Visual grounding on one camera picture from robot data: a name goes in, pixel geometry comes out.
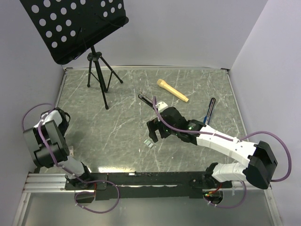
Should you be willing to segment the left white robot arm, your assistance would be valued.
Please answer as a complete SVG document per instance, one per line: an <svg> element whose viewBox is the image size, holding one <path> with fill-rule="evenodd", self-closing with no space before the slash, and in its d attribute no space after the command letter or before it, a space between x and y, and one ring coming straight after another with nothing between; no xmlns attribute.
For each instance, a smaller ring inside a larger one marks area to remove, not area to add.
<svg viewBox="0 0 301 226"><path fill-rule="evenodd" d="M93 177L84 163L71 156L64 137L70 119L70 115L61 108L53 108L43 112L33 127L22 128L23 136L38 168L57 167L64 171L67 182L73 187L88 189Z"/></svg>

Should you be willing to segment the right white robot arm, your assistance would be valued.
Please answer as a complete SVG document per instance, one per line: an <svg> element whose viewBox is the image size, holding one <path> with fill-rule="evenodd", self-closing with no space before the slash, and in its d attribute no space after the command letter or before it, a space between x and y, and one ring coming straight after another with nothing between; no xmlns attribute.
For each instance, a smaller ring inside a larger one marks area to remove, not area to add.
<svg viewBox="0 0 301 226"><path fill-rule="evenodd" d="M226 181L247 181L259 189L267 189L277 167L277 160L268 143L239 140L223 134L198 120L187 120L174 107L167 107L155 119L147 122L149 137L177 136L181 141L218 151L235 163L212 163L205 173L209 187L217 187Z"/></svg>

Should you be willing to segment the small staple box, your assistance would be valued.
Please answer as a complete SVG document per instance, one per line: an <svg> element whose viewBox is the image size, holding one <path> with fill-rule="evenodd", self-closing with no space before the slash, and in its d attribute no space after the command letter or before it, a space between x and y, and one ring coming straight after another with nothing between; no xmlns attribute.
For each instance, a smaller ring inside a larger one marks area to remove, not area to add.
<svg viewBox="0 0 301 226"><path fill-rule="evenodd" d="M70 156L74 156L74 148L73 148L73 146L69 146L68 149L69 149Z"/></svg>

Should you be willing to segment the grey staple strip block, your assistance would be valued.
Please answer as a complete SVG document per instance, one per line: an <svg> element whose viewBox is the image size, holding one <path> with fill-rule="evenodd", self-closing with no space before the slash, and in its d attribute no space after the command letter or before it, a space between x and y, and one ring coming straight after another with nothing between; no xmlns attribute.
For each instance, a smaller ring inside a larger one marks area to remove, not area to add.
<svg viewBox="0 0 301 226"><path fill-rule="evenodd" d="M152 148L154 146L154 144L149 140L149 139L145 139L143 141L143 143L148 146L149 148Z"/></svg>

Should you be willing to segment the black stapler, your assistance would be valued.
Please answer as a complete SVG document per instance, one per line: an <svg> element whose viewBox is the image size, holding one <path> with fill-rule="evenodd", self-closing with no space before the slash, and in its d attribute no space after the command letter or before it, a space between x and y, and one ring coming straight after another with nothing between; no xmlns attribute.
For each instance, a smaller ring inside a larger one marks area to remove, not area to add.
<svg viewBox="0 0 301 226"><path fill-rule="evenodd" d="M153 106L153 101L149 98L149 97L147 97L144 93L140 93L139 95L138 95L138 98L140 99L140 100L142 100L144 103L146 103L149 107L151 107L153 110L157 110L157 111L159 111L158 110L158 105L157 104L155 104L155 106Z"/></svg>

